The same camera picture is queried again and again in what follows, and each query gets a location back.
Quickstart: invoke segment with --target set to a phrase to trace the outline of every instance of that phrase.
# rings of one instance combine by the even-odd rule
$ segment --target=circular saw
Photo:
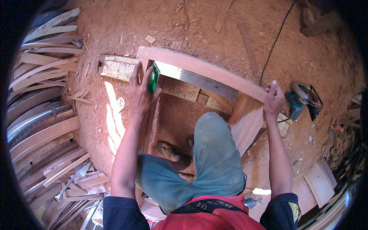
[[[323,103],[313,86],[300,83],[292,84],[293,92],[286,92],[285,98],[290,104],[289,117],[296,120],[304,107],[307,106],[312,121],[316,119],[322,109]]]

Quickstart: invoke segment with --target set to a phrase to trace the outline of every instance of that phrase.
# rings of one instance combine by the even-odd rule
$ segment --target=strap
[[[175,209],[171,213],[174,214],[188,214],[188,213],[199,213],[199,212],[206,212],[212,213],[216,208],[227,209],[230,211],[237,211],[247,214],[242,209],[219,199],[205,199],[200,201],[195,201],[193,203],[184,205],[178,209]]]

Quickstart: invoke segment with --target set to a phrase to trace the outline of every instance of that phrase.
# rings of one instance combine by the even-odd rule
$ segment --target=sawdust-covered floor
[[[127,99],[128,84],[99,76],[93,69],[96,58],[101,54],[123,56],[126,52],[135,57],[139,45],[150,46],[144,40],[150,34],[156,38],[154,46],[168,48],[172,42],[184,41],[184,51],[197,52],[198,58],[258,84],[282,20],[292,4],[292,0],[233,1],[228,11],[231,0],[183,2],[178,12],[180,1],[70,0],[66,6],[81,8],[77,35],[85,38],[84,52],[78,63],[79,73],[71,74],[71,93],[87,90],[86,98],[93,102],[93,105],[77,104],[81,128],[75,133],[75,138],[91,153],[93,165],[108,176],[111,175],[114,155],[124,135],[129,114],[129,102],[119,112],[116,99]],[[348,29],[343,26],[338,31],[308,38],[299,32],[300,18],[301,9],[296,5],[284,25],[262,80],[265,85],[275,79],[284,91],[290,91],[293,82],[312,84],[323,101],[322,111],[314,122],[305,109],[284,139],[290,163],[303,158],[293,167],[295,181],[318,160],[328,138],[328,128],[337,118],[346,116],[350,98],[363,87],[360,54]],[[199,19],[198,26],[191,23],[196,19]],[[217,20],[223,22],[220,34],[214,29]],[[255,76],[238,22],[245,23],[249,29],[259,69]],[[155,142],[159,139],[185,149],[185,136],[193,133],[196,120],[211,110],[162,94],[159,111],[158,123],[154,126],[155,136],[151,139],[150,152],[154,155],[157,154]],[[248,175],[247,187],[270,188],[268,158],[265,132],[250,149],[250,156],[244,154],[242,157],[244,172]],[[193,172],[192,166],[187,171]],[[263,206],[256,206],[257,211],[250,212],[256,220],[267,205],[266,200]]]

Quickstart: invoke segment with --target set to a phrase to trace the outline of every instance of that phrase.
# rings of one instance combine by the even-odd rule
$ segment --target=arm
[[[280,194],[292,192],[293,170],[277,125],[277,116],[285,104],[284,94],[276,81],[269,84],[265,91],[268,92],[268,95],[263,106],[263,114],[267,124],[270,148],[269,167],[272,199]]]
[[[111,196],[127,197],[135,200],[135,171],[137,168],[137,155],[139,133],[143,119],[149,108],[157,102],[162,89],[158,86],[154,94],[148,92],[148,81],[152,67],[146,71],[142,84],[139,83],[138,70],[141,62],[135,65],[132,76],[129,79],[127,92],[129,103],[129,120],[127,129],[120,146],[116,152],[111,175]]]

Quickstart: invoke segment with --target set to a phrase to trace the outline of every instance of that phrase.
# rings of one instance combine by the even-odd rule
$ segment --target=man
[[[158,151],[168,159],[138,153],[143,117],[156,103],[162,89],[150,95],[150,67],[139,83],[138,63],[129,81],[130,116],[117,150],[111,176],[111,196],[103,200],[104,229],[149,229],[135,201],[135,183],[155,200],[164,221],[153,229],[296,229],[298,197],[291,193],[292,169],[285,150],[277,116],[285,103],[280,86],[273,81],[263,106],[270,147],[271,201],[260,223],[248,216],[242,204],[246,179],[240,154],[229,125],[216,113],[204,114],[197,122],[194,137],[187,138],[191,148],[196,179],[190,183],[176,173],[189,166],[191,158],[178,153],[169,143],[160,142]]]

